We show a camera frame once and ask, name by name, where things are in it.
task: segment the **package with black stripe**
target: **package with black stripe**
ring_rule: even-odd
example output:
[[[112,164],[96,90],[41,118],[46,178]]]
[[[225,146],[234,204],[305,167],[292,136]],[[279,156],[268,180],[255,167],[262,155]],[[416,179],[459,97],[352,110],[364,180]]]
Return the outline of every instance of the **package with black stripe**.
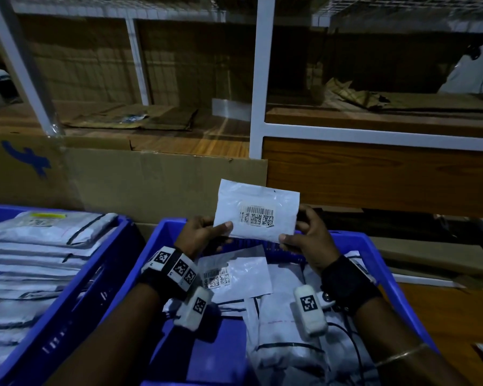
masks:
[[[300,194],[222,179],[215,223],[231,221],[230,237],[279,242],[279,234],[293,234]]]
[[[0,222],[0,241],[50,246],[85,246],[95,242],[116,214],[80,211],[25,211]]]

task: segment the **barcode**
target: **barcode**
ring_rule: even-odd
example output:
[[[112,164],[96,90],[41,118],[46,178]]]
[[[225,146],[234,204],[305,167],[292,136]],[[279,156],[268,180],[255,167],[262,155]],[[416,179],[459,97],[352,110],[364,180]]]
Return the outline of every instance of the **barcode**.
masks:
[[[204,278],[210,279],[210,278],[215,277],[215,276],[226,275],[226,274],[228,274],[227,267],[224,267],[224,268],[221,268],[221,269],[215,268],[214,270],[209,270],[209,271],[205,272]]]
[[[270,210],[269,208],[258,207],[258,206],[245,207],[245,212],[273,216],[273,210]]]

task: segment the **white metal post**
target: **white metal post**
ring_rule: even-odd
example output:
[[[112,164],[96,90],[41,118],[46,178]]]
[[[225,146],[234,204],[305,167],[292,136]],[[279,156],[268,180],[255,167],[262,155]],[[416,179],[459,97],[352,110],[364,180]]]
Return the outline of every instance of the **white metal post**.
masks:
[[[136,77],[138,78],[138,85],[140,86],[140,95],[142,97],[143,105],[150,105],[150,96],[148,94],[147,72],[145,70],[145,63],[141,54],[140,37],[136,21],[131,18],[126,18],[127,32],[129,34],[129,41],[131,42],[132,59],[134,60],[134,68],[136,69]]]
[[[270,49],[276,0],[258,0],[256,18],[256,47],[254,50],[254,82],[250,118],[249,157],[261,158],[265,131]]]
[[[50,93],[23,37],[10,0],[0,0],[0,43],[45,133],[64,135]]]

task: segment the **blue crate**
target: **blue crate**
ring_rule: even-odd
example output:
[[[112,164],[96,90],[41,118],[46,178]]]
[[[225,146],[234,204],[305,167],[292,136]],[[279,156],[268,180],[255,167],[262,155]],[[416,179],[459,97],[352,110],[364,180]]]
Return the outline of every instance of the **blue crate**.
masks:
[[[33,208],[0,205],[0,222]],[[36,208],[39,211],[63,211]],[[0,366],[0,384],[40,385],[97,326],[144,246],[134,223],[119,216],[117,228],[90,257],[23,341]],[[86,294],[81,289],[101,268]]]
[[[104,318],[118,305],[135,285],[141,267],[146,260],[162,246],[172,246],[186,220],[167,218],[160,222],[151,235],[136,265],[129,273],[124,285],[116,294]],[[378,250],[366,234],[331,231],[333,240],[341,253],[358,250],[369,272],[385,290],[394,309],[420,338],[438,351],[404,294],[393,279]],[[262,244],[268,262],[305,263],[302,256],[284,252],[279,245],[260,240],[235,239],[224,246],[223,252]],[[182,328],[174,328],[173,321],[163,325],[163,337],[151,355],[150,364],[144,371],[142,385],[168,383],[251,383],[247,377],[245,358],[246,329],[243,320],[222,318],[214,341],[196,338],[196,335]]]

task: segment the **person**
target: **person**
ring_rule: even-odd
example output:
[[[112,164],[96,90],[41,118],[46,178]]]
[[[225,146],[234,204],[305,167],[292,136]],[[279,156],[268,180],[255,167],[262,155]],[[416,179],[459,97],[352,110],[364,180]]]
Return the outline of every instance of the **person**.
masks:
[[[301,234],[280,235],[280,247],[300,252],[322,276],[342,263],[341,254],[315,211],[299,207],[304,221],[297,221]],[[213,219],[195,217],[187,221],[174,246],[190,259],[196,258],[217,237],[233,227],[226,222],[212,227]],[[122,384],[140,349],[152,319],[168,300],[165,290],[138,283],[90,336],[52,374],[47,385]],[[376,363],[382,384],[470,385],[439,353],[423,344],[380,295],[361,300],[354,323]]]

